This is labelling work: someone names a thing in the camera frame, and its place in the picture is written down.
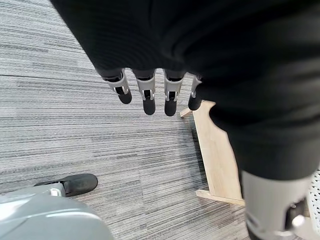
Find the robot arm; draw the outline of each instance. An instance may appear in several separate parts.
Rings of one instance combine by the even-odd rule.
[[[201,76],[191,97],[216,102],[209,115],[233,148],[250,237],[277,240],[301,225],[320,160],[317,1],[51,1],[99,73]]]

